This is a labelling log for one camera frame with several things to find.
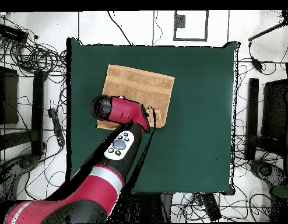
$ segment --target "electronic device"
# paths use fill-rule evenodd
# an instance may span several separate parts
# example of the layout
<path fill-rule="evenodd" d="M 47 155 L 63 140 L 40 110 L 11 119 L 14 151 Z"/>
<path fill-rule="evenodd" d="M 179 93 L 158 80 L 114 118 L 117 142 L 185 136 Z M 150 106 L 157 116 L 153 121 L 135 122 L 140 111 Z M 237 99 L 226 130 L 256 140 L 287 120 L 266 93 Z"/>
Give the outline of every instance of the electronic device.
<path fill-rule="evenodd" d="M 48 116 L 52 118 L 54 126 L 54 134 L 56 136 L 57 143 L 60 147 L 63 147 L 65 145 L 65 140 L 56 110 L 53 108 L 48 109 Z"/>
<path fill-rule="evenodd" d="M 25 45 L 29 34 L 19 29 L 14 29 L 13 27 L 0 24 L 0 36 Z"/>

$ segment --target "white stripe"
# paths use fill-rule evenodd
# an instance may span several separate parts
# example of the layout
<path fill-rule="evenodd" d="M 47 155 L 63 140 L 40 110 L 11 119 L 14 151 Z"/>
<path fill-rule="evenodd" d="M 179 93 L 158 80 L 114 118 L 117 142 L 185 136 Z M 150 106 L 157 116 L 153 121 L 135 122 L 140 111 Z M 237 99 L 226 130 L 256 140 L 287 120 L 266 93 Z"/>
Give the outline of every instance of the white stripe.
<path fill-rule="evenodd" d="M 15 224 L 17 218 L 19 217 L 20 213 L 23 211 L 23 209 L 25 209 L 25 207 L 27 207 L 31 202 L 27 202 L 25 203 L 22 207 L 20 207 L 20 209 L 16 212 L 15 216 L 13 217 L 11 224 Z"/>
<path fill-rule="evenodd" d="M 120 178 L 112 171 L 105 169 L 103 167 L 94 167 L 89 175 L 100 177 L 107 180 L 116 190 L 117 194 L 120 193 L 122 189 L 122 182 Z"/>

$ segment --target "wire bundle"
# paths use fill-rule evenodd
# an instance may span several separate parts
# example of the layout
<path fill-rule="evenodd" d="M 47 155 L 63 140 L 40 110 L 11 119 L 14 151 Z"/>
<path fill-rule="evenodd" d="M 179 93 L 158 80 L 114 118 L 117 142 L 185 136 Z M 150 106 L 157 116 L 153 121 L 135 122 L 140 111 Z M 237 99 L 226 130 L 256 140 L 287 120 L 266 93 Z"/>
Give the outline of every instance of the wire bundle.
<path fill-rule="evenodd" d="M 13 66 L 18 67 L 19 71 L 22 73 L 22 76 L 19 75 L 20 77 L 33 78 L 33 75 L 29 75 L 29 74 L 32 74 L 35 71 L 46 72 L 46 74 L 48 75 L 48 79 L 50 81 L 52 81 L 56 84 L 60 84 L 60 93 L 59 93 L 58 103 L 55 104 L 53 100 L 50 100 L 50 102 L 52 102 L 56 106 L 56 112 L 58 113 L 58 111 L 59 111 L 59 115 L 61 114 L 61 112 L 60 112 L 60 109 L 61 109 L 62 115 L 65 116 L 66 112 L 64 111 L 64 107 L 66 108 L 66 50 L 61 52 L 60 54 L 58 54 L 58 51 L 51 45 L 37 44 L 36 40 L 38 39 L 38 36 L 35 35 L 31 30 L 25 29 L 24 27 L 14 23 L 14 22 L 6 19 L 6 18 L 2 18 L 2 19 L 4 19 L 4 21 L 8 21 L 8 22 L 12 23 L 13 26 L 10 26 L 10 27 L 13 27 L 13 28 L 16 28 L 18 30 L 22 30 L 24 32 L 27 32 L 29 34 L 29 36 L 28 36 L 27 43 L 25 45 L 18 43 L 16 41 L 12 41 L 12 40 L 8 40 L 6 38 L 0 37 L 0 51 L 2 51 L 0 61 L 2 63 L 4 63 L 4 66 L 5 66 L 5 64 L 9 64 L 12 69 L 14 69 Z M 6 59 L 5 59 L 6 56 L 10 56 L 13 63 L 6 62 Z M 56 81 L 55 79 L 52 79 L 55 76 L 61 77 L 62 79 L 60 81 Z M 26 104 L 26 103 L 18 103 L 18 104 L 24 104 L 24 105 L 32 106 L 32 104 L 29 102 L 27 96 L 22 96 L 22 97 L 19 97 L 18 99 L 24 98 L 24 97 L 27 99 L 28 104 Z M 24 126 L 26 127 L 26 130 L 30 133 L 30 131 L 27 128 L 26 123 L 24 122 L 22 115 L 20 113 L 19 113 L 19 115 L 21 116 L 21 119 L 24 123 Z M 63 118 L 63 120 L 61 122 L 60 129 L 62 130 L 62 132 L 66 136 L 66 134 L 65 134 L 65 132 L 66 132 L 65 120 L 66 120 L 66 116 Z M 39 178 L 44 173 L 45 179 L 48 182 L 47 183 L 47 189 L 46 189 L 46 195 L 47 195 L 47 190 L 48 190 L 49 184 L 54 186 L 54 187 L 59 187 L 58 185 L 54 185 L 52 182 L 50 182 L 51 179 L 57 173 L 64 173 L 63 171 L 55 172 L 54 174 L 52 174 L 52 176 L 50 178 L 48 178 L 46 173 L 45 173 L 45 171 L 49 168 L 51 163 L 54 161 L 56 155 L 59 154 L 63 150 L 63 147 L 59 148 L 59 150 L 56 151 L 53 155 L 47 156 L 48 141 L 52 137 L 54 137 L 54 135 L 50 136 L 47 139 L 46 146 L 45 146 L 46 148 L 45 148 L 44 158 L 39 161 L 40 163 L 43 162 L 44 170 L 30 183 L 29 183 L 29 180 L 30 180 L 30 172 L 29 172 L 28 173 L 28 179 L 26 181 L 26 185 L 25 185 L 24 189 L 22 190 L 22 191 L 25 190 L 27 195 L 30 196 L 34 200 L 35 200 L 35 198 L 33 196 L 31 196 L 29 194 L 29 192 L 27 191 L 27 187 L 29 185 L 31 185 L 37 178 Z M 53 158 L 53 159 L 50 161 L 48 166 L 45 166 L 45 161 L 50 159 L 50 158 Z"/>

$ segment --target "control buttons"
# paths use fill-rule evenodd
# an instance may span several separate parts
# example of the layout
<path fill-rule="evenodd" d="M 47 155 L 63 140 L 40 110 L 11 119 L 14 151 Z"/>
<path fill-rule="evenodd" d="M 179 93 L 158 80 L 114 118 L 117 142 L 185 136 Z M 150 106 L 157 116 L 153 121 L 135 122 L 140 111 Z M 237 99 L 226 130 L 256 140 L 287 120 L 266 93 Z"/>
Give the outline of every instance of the control buttons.
<path fill-rule="evenodd" d="M 131 131 L 123 131 L 113 140 L 104 152 L 104 156 L 110 160 L 122 160 L 132 146 L 135 137 Z"/>
<path fill-rule="evenodd" d="M 123 149 L 125 149 L 125 147 L 126 147 L 126 144 L 122 139 L 116 139 L 113 142 L 113 148 L 114 149 L 123 150 Z"/>

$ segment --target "cable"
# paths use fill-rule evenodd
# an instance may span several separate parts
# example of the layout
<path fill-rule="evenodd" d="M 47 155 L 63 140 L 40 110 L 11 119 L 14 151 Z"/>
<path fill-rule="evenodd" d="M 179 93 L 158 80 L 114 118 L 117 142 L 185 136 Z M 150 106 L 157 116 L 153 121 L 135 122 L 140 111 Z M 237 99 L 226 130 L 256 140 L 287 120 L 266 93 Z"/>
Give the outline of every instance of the cable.
<path fill-rule="evenodd" d="M 288 52 L 288 46 L 287 46 L 286 52 L 285 52 L 285 54 L 284 54 L 284 56 L 283 56 L 283 58 L 282 58 L 282 60 L 281 60 L 281 63 L 282 63 L 284 57 L 286 56 L 287 52 Z"/>
<path fill-rule="evenodd" d="M 25 188 L 26 194 L 27 194 L 30 198 L 33 198 L 34 200 L 37 200 L 36 198 L 32 197 L 32 196 L 28 193 L 28 191 L 27 191 L 27 184 L 28 184 L 29 180 L 30 180 L 30 171 L 28 172 L 28 179 L 27 179 L 27 181 L 26 181 L 26 184 L 25 184 L 25 187 L 24 187 L 24 188 Z"/>
<path fill-rule="evenodd" d="M 160 28 L 160 26 L 157 24 L 157 22 L 156 22 L 156 25 L 157 25 L 158 28 L 161 30 L 161 35 L 160 35 L 160 38 L 153 43 L 153 45 L 155 45 L 155 43 L 156 43 L 157 41 L 161 40 L 161 37 L 162 37 L 162 35 L 163 35 L 163 30 Z"/>
<path fill-rule="evenodd" d="M 49 159 L 50 157 L 59 154 L 62 150 L 63 150 L 63 147 L 61 147 L 57 153 L 55 153 L 55 154 L 47 157 L 46 159 Z M 30 184 L 32 184 L 32 183 L 33 183 L 37 178 L 39 178 L 42 174 L 43 174 L 43 171 L 42 171 Z"/>
<path fill-rule="evenodd" d="M 20 112 L 16 109 L 16 108 L 14 108 L 13 106 L 11 106 L 10 104 L 8 104 L 8 102 L 6 102 L 5 101 L 5 103 L 7 104 L 7 105 L 9 105 L 11 108 L 13 108 L 14 110 L 16 110 L 17 111 L 17 113 L 20 115 L 20 117 L 21 117 L 21 119 L 22 119 L 22 121 L 23 121 L 23 124 L 24 124 L 24 126 L 25 126 L 25 128 L 26 128 L 26 130 L 27 130 L 27 132 L 28 132 L 28 135 L 29 135 L 29 139 L 30 139 L 30 141 L 32 142 L 32 137 L 31 137 L 31 133 L 30 133 L 30 131 L 29 131 L 29 129 L 28 129 L 28 126 L 26 125 L 26 123 L 25 123 L 25 121 L 24 121 L 24 119 L 23 119 L 23 117 L 22 117 L 22 115 L 20 114 Z"/>
<path fill-rule="evenodd" d="M 55 173 L 52 174 L 52 176 L 51 176 L 50 179 L 48 180 L 47 189 L 45 190 L 45 198 L 48 197 L 48 185 L 49 185 L 49 183 L 50 183 L 50 180 L 51 180 L 52 177 L 53 177 L 55 174 L 57 174 L 57 173 L 63 173 L 63 174 L 66 175 L 66 173 L 64 173 L 63 171 L 57 171 L 57 172 L 55 172 Z"/>
<path fill-rule="evenodd" d="M 121 31 L 122 34 L 124 35 L 125 39 L 128 41 L 128 44 L 132 46 L 133 44 L 128 40 L 128 38 L 126 37 L 126 35 L 125 35 L 124 32 L 122 31 L 121 27 L 119 27 L 119 25 L 117 24 L 117 22 L 114 21 L 114 19 L 113 19 L 112 16 L 110 15 L 110 11 L 107 11 L 107 12 L 108 12 L 108 15 L 109 15 L 110 19 L 112 20 L 112 22 L 114 22 L 114 23 L 116 24 L 116 26 L 120 29 L 120 31 Z"/>
<path fill-rule="evenodd" d="M 254 195 L 252 195 L 251 197 L 250 197 L 250 200 L 249 200 L 249 209 L 250 209 L 250 213 L 251 213 L 251 216 L 252 216 L 252 218 L 253 218 L 253 220 L 255 221 L 255 222 L 257 222 L 256 221 L 256 219 L 255 219 L 255 217 L 254 217 L 254 214 L 253 214 L 253 210 L 252 210 L 252 207 L 251 207 L 251 201 L 252 201 L 252 198 L 254 198 L 255 196 L 257 196 L 257 195 L 261 195 L 261 196 L 264 196 L 264 197 L 266 197 L 266 198 L 268 198 L 269 200 L 271 200 L 271 198 L 269 198 L 267 195 L 265 195 L 265 194 L 263 194 L 263 193 L 256 193 L 256 194 L 254 194 Z"/>

